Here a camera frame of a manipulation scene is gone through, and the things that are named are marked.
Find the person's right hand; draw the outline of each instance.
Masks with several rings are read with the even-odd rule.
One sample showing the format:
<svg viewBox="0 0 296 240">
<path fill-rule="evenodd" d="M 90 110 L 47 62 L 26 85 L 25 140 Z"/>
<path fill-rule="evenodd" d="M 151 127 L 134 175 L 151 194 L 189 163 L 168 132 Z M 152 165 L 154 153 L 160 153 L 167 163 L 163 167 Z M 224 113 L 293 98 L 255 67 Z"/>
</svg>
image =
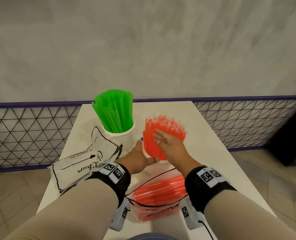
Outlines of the person's right hand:
<svg viewBox="0 0 296 240">
<path fill-rule="evenodd" d="M 183 142 L 173 135 L 156 129 L 156 134 L 152 134 L 154 141 L 164 152 L 168 162 L 176 167 L 176 169 L 182 173 L 184 177 L 188 173 L 202 164 L 195 161 L 187 152 Z"/>
</svg>

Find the gray wall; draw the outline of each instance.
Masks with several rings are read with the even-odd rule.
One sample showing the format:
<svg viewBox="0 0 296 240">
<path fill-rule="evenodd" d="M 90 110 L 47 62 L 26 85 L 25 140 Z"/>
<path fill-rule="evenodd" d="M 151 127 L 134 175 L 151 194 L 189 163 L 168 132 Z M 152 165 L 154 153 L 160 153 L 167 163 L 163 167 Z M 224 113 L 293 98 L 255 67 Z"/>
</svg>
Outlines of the gray wall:
<svg viewBox="0 0 296 240">
<path fill-rule="evenodd" d="M 296 0 L 0 0 L 0 102 L 296 95 Z"/>
</svg>

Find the paper cup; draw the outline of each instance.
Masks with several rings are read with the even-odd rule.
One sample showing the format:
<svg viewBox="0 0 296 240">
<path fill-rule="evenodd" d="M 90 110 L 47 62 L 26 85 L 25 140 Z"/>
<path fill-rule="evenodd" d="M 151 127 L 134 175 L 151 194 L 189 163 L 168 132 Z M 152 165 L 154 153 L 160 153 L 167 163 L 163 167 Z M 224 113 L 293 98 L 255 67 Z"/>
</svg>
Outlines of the paper cup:
<svg viewBox="0 0 296 240">
<path fill-rule="evenodd" d="M 132 133 L 134 130 L 134 125 L 129 130 L 127 130 L 126 132 L 122 132 L 122 133 L 111 133 L 111 132 L 107 131 L 103 126 L 102 126 L 102 128 L 103 128 L 103 132 L 107 138 L 116 139 L 117 141 L 119 141 L 122 144 L 122 150 L 128 151 L 133 144 Z"/>
<path fill-rule="evenodd" d="M 150 156 L 148 155 L 148 153 L 146 153 L 145 148 L 143 148 L 143 144 L 142 144 L 142 152 L 143 155 L 146 158 L 149 158 Z M 148 167 L 145 168 L 146 172 L 148 172 L 150 175 L 157 175 L 163 172 L 166 172 L 170 169 L 173 169 L 174 166 L 171 165 L 167 160 L 160 160 L 159 162 L 150 165 Z"/>
</svg>

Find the person's left arm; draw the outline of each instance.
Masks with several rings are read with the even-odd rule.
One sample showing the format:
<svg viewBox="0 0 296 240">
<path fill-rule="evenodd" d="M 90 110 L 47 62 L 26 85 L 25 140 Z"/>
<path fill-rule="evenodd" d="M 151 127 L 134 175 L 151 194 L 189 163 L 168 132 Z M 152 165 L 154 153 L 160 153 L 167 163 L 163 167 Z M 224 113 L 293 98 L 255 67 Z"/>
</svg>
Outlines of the person's left arm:
<svg viewBox="0 0 296 240">
<path fill-rule="evenodd" d="M 130 153 L 115 161 L 127 170 L 122 177 L 130 177 L 158 161 L 156 158 L 144 157 L 141 143 L 137 141 Z M 126 193 L 130 178 L 124 178 L 123 181 L 127 185 L 123 185 L 125 190 L 121 192 L 107 177 L 94 173 L 92 178 L 73 187 L 42 209 L 6 240 L 103 239 L 121 204 L 120 196 L 123 198 Z"/>
</svg>

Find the person's left hand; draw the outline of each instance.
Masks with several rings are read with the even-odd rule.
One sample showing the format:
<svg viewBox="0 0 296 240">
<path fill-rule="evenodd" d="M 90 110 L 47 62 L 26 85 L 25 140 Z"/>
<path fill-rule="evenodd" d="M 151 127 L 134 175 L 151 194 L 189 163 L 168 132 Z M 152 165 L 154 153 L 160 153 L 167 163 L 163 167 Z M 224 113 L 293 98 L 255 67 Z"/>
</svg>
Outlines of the person's left hand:
<svg viewBox="0 0 296 240">
<path fill-rule="evenodd" d="M 124 157 L 121 157 L 114 162 L 122 164 L 128 169 L 130 175 L 140 173 L 147 166 L 160 161 L 158 157 L 146 158 L 142 152 L 142 141 L 138 140 L 136 146 Z"/>
</svg>

